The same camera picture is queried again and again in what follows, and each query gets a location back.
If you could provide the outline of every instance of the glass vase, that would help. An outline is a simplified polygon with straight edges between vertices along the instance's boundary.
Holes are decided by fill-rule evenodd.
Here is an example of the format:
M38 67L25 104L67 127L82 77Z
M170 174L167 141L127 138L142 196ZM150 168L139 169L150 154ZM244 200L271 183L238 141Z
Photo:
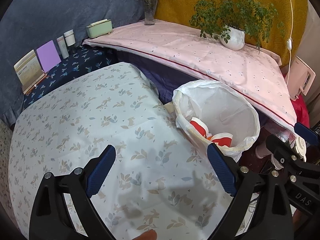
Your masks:
M155 12L158 0L144 0L144 25L155 24Z

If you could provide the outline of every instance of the trash can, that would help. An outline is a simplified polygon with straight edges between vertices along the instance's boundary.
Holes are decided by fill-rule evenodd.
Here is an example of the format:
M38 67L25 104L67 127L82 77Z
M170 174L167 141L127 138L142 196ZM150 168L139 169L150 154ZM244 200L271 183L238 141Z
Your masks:
M173 92L176 125L184 131L203 158L211 143L190 124L191 118L204 122L211 134L231 133L231 146L218 146L236 162L248 150L260 132L259 117L253 106L237 91L219 81L188 82Z

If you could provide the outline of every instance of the bed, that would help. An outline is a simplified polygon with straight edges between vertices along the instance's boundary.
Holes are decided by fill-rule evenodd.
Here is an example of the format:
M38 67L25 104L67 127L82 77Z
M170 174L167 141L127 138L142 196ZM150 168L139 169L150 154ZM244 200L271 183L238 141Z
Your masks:
M137 22L118 27L111 34L84 43L136 54L197 79L224 82L294 133L297 117L279 69L280 57L249 45L233 51L199 34L200 30L194 28L156 20L153 26Z
M19 116L9 188L26 237L43 175L84 167L108 144L116 148L116 161L91 201L116 239L130 240L148 229L159 239L208 238L232 198L209 162L176 129L153 83L128 63L79 77ZM65 199L76 230L85 234L69 195ZM252 212L251 205L240 232Z

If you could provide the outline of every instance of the paper cup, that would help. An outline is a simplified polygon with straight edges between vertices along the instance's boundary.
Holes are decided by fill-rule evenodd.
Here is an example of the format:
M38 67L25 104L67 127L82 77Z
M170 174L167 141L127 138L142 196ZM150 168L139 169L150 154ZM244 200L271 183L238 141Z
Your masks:
M231 133L218 133L211 137L210 141L219 145L219 146L231 146L233 135Z
M208 127L202 122L200 119L193 117L190 123L196 128L196 130L204 137L207 138L207 134L209 133Z
M260 145L255 148L256 157L262 159L271 154L271 152L267 149L266 140L263 141Z

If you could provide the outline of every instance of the white jar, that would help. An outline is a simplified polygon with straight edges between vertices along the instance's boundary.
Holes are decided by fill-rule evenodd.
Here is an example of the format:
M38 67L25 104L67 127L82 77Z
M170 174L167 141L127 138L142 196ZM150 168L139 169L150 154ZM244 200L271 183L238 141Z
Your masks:
M61 37L57 38L57 42L59 45L59 49L61 51L62 58L65 59L65 58L69 57L69 53L68 53L66 43L64 41L64 37L61 36Z
M219 36L219 39L220 39L221 43L225 47L227 47L229 49L232 49L232 50L242 49L243 46L244 46L244 35L245 35L245 32L241 31L241 30L237 30L237 29L232 28L232 27L228 27L228 26L226 26L226 28L230 29L230 31L226 31L226 34L230 35L230 40L228 40L228 43L226 43L224 41L224 39L221 36Z
M67 31L63 35L64 35L64 38L66 39L66 43L68 47L76 43L73 30Z

